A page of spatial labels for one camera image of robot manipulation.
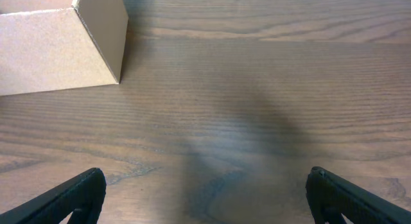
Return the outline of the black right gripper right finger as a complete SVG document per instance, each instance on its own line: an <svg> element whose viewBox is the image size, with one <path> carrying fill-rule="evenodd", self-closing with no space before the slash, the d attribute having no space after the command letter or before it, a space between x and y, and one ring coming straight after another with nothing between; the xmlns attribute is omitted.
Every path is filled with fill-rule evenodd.
<svg viewBox="0 0 411 224"><path fill-rule="evenodd" d="M410 212L319 166L306 181L306 198L316 224L408 224Z"/></svg>

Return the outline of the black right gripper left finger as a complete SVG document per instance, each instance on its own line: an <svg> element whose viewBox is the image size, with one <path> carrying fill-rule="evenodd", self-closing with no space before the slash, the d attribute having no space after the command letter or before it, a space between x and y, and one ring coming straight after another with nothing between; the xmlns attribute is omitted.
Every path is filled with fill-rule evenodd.
<svg viewBox="0 0 411 224"><path fill-rule="evenodd" d="M96 224L106 195L101 169L91 168L32 200L1 214L1 223Z"/></svg>

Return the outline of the cardboard box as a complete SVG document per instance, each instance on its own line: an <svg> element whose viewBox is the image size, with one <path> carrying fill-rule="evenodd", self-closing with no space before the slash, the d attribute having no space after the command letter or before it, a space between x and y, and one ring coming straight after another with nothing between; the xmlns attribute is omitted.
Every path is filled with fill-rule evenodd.
<svg viewBox="0 0 411 224"><path fill-rule="evenodd" d="M118 84L123 0L1 0L1 95Z"/></svg>

